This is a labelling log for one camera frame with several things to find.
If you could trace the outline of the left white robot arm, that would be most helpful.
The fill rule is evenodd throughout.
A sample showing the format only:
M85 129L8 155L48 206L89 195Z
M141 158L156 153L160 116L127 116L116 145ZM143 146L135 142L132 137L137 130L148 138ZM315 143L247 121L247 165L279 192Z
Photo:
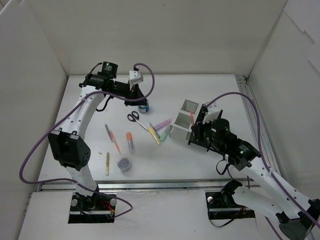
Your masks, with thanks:
M82 83L77 109L67 117L64 123L48 135L53 158L66 168L76 182L76 194L82 198L82 204L89 210L100 204L97 183L89 169L91 149L85 143L88 125L99 104L106 96L124 101L125 106L146 106L146 97L139 88L143 74L134 66L129 71L127 83L116 81L118 65L103 62L101 71L90 72Z

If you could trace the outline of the grey purple pen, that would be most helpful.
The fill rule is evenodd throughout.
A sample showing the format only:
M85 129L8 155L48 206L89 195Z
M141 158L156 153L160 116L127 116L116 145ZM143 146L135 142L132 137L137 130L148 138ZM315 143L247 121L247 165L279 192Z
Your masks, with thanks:
M106 132L107 132L107 134L108 134L108 137L109 137L111 143L113 143L113 137L112 137L112 135L111 135L111 132L110 132L110 130L109 130L108 125L107 125L107 124L104 124L104 127L105 127L105 129L106 129Z

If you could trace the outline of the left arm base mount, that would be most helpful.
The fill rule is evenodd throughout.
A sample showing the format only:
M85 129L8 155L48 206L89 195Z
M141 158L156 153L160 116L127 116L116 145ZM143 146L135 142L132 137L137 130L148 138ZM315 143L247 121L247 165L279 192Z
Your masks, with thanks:
M72 195L69 208L69 224L106 224L115 221L116 195L99 195L84 197L77 193Z

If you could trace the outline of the orange neon pen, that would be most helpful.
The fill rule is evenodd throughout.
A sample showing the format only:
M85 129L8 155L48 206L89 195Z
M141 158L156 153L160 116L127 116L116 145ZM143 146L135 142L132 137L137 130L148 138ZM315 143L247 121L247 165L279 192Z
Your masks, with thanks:
M118 143L117 143L117 140L116 140L116 138L115 138L114 133L113 133L111 130L110 130L110 135L111 135L111 138L112 138L113 143L115 144L115 147L116 147L116 149L117 149L117 152L121 155L122 153L121 153L120 147L119 147L119 145L118 145Z

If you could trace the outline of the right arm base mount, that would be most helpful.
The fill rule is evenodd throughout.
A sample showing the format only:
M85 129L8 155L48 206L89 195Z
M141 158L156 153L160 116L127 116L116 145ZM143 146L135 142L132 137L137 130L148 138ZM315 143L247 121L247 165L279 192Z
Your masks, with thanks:
M239 205L233 200L232 194L235 193L236 187L243 187L243 184L237 180L231 180L221 191L205 193L207 216L215 228L223 228L235 220L256 218L252 209Z

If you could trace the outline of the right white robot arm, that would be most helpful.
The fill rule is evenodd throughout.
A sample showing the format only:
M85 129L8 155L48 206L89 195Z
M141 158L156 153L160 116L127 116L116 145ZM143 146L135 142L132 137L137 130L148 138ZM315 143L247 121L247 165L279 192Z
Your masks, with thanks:
M191 127L191 143L222 155L228 166L250 177L271 197L253 192L237 180L221 190L221 200L227 206L243 205L278 222L281 232L290 240L304 240L320 219L319 199L310 199L291 186L270 166L249 142L230 131L230 123L221 111L205 106Z

